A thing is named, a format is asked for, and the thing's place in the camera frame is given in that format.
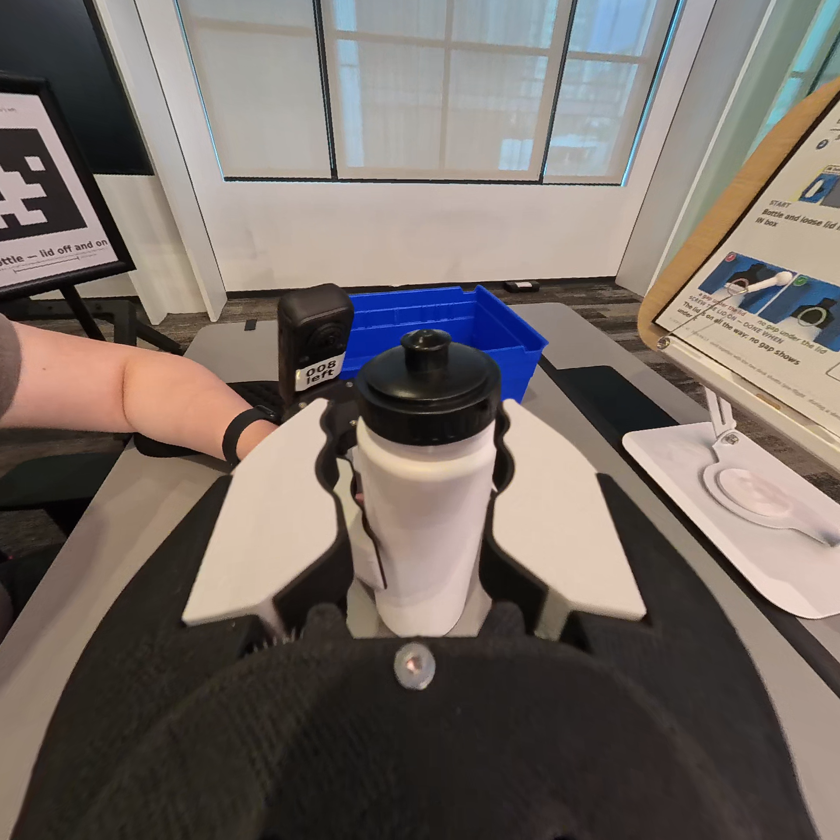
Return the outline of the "person's left forearm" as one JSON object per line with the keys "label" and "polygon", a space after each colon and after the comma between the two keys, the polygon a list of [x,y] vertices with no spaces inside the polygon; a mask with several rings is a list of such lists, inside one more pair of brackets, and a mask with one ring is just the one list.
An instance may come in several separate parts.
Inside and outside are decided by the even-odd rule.
{"label": "person's left forearm", "polygon": [[139,433],[222,456],[245,402],[214,374],[170,353],[13,325],[19,357],[2,427]]}

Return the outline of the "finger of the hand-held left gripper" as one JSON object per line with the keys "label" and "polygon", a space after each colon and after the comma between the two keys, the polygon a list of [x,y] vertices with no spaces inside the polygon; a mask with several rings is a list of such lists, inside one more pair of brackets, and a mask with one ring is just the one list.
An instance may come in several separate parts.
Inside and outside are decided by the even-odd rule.
{"label": "finger of the hand-held left gripper", "polygon": [[371,536],[361,498],[361,484],[348,459],[338,459],[339,478],[335,493],[343,512],[355,577],[376,592],[386,588],[385,575],[375,538]]}

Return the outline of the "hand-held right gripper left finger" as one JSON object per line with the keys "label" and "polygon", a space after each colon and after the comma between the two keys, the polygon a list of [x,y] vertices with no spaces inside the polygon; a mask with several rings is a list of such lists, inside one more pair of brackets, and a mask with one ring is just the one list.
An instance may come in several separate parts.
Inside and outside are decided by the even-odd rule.
{"label": "hand-held right gripper left finger", "polygon": [[348,619],[354,564],[345,505],[350,462],[337,454],[324,398],[234,469],[182,613],[188,627],[244,616],[275,637],[301,636],[310,610]]}

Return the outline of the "large dark wall screen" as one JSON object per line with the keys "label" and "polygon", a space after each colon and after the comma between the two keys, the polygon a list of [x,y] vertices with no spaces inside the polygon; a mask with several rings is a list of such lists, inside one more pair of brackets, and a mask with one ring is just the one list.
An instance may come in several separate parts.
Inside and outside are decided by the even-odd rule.
{"label": "large dark wall screen", "polygon": [[154,173],[93,2],[2,1],[1,70],[47,79],[94,174]]}

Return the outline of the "person's left hand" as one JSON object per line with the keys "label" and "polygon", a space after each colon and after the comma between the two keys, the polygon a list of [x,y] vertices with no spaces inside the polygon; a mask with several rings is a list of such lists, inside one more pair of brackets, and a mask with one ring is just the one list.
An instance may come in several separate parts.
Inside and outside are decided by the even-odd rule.
{"label": "person's left hand", "polygon": [[236,454],[239,461],[244,460],[263,440],[277,431],[278,426],[268,420],[260,419],[250,423],[238,437]]}

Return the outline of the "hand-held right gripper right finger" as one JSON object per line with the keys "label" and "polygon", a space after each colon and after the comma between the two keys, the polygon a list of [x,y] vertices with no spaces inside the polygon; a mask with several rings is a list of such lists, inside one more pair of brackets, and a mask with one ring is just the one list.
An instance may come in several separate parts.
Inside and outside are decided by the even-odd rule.
{"label": "hand-held right gripper right finger", "polygon": [[557,641],[573,613],[639,622],[647,608],[600,474],[570,440],[513,400],[500,406],[480,584]]}

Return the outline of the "black bottle lid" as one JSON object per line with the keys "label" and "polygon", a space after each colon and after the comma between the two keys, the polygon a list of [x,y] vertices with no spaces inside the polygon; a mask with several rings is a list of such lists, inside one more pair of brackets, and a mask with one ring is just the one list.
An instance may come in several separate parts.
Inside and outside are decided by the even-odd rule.
{"label": "black bottle lid", "polygon": [[501,369],[448,332],[423,328],[366,362],[355,387],[360,418],[373,434],[399,445],[449,445],[495,422]]}

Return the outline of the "black mesh wrist rest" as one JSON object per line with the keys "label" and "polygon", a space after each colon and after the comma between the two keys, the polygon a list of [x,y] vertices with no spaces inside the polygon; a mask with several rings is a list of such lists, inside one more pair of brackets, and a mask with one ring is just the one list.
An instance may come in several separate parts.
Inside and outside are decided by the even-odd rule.
{"label": "black mesh wrist rest", "polygon": [[[274,381],[242,381],[229,383],[228,386],[244,399],[250,407],[260,410],[265,419],[279,426],[285,406]],[[191,448],[165,444],[142,434],[134,434],[132,441],[135,449],[144,456],[157,459],[172,459],[203,455]]]}

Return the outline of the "black wrist band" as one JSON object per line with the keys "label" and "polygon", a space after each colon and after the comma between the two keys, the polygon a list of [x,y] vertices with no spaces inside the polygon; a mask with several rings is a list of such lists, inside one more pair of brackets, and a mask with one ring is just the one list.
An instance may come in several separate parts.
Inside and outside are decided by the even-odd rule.
{"label": "black wrist band", "polygon": [[239,439],[246,429],[258,422],[267,422],[276,427],[279,425],[279,415],[268,406],[252,406],[235,416],[227,426],[223,435],[222,451],[226,462],[231,467],[236,467],[240,463]]}

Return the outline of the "black framed sign stand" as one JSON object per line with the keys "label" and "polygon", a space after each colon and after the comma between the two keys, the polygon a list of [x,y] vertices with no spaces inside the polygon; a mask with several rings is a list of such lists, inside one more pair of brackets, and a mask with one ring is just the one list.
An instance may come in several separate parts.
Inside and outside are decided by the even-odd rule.
{"label": "black framed sign stand", "polygon": [[135,270],[80,147],[47,80],[1,75],[1,304],[16,321],[75,319],[104,341],[182,346],[138,318],[130,301],[90,310],[78,287]]}

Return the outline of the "instruction board on white stand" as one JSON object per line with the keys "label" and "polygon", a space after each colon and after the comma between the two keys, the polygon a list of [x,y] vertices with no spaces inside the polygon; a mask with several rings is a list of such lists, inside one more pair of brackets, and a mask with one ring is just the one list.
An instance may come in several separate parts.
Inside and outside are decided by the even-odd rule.
{"label": "instruction board on white stand", "polygon": [[838,503],[737,429],[737,406],[838,472],[839,81],[766,135],[648,291],[642,341],[710,420],[623,446],[765,599],[839,612]]}

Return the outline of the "printed instruction sheet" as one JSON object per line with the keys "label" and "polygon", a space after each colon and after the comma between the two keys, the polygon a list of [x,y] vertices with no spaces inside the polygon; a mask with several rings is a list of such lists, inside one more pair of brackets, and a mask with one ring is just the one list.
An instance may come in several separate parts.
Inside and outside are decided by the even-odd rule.
{"label": "printed instruction sheet", "polygon": [[673,258],[651,325],[838,435],[838,81],[794,107]]}

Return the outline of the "blue plastic bin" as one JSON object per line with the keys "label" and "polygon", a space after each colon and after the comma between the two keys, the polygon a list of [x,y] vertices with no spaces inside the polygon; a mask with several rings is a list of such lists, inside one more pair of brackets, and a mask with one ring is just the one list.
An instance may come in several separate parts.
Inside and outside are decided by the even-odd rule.
{"label": "blue plastic bin", "polygon": [[454,342],[487,353],[500,367],[501,399],[521,403],[549,342],[507,304],[478,287],[424,288],[352,295],[353,325],[340,378],[399,345],[417,329],[447,332]]}

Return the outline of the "white plastic bottle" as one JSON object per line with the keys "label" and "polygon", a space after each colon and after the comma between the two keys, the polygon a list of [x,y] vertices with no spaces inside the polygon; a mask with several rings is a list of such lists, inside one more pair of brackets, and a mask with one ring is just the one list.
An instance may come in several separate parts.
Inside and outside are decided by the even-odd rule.
{"label": "white plastic bottle", "polygon": [[394,443],[359,420],[353,467],[381,566],[377,612],[399,637],[459,621],[479,557],[496,463],[495,421],[452,444]]}

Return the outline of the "black rectangular table pad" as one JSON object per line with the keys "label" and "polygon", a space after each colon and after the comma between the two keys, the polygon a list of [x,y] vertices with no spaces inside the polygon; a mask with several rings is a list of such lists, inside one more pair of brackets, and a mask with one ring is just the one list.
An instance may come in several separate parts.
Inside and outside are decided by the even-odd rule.
{"label": "black rectangular table pad", "polygon": [[672,427],[677,421],[613,367],[553,369],[553,382],[612,445],[626,434]]}

